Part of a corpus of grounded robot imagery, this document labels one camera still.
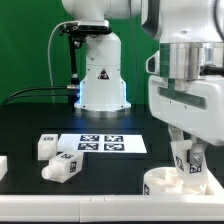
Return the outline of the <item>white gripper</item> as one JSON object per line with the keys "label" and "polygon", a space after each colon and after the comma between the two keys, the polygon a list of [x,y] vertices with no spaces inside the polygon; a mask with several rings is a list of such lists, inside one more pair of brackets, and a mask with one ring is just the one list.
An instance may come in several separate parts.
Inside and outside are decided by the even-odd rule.
{"label": "white gripper", "polygon": [[148,85],[151,114],[170,124],[171,142],[181,146],[183,131],[194,135],[187,151],[190,164],[203,163],[206,142],[224,145],[223,77],[206,76],[189,82],[185,92],[169,89],[168,81],[155,75],[149,78]]}

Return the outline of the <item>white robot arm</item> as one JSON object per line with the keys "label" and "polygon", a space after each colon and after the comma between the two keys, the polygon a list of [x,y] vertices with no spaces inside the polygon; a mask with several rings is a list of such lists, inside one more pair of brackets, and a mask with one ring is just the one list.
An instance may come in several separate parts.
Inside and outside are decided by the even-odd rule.
{"label": "white robot arm", "polygon": [[87,40],[86,73],[74,107],[111,113],[130,107],[120,74],[121,41],[111,19],[141,16],[159,42],[148,80],[149,108],[176,141],[224,145],[224,0],[62,0]]}

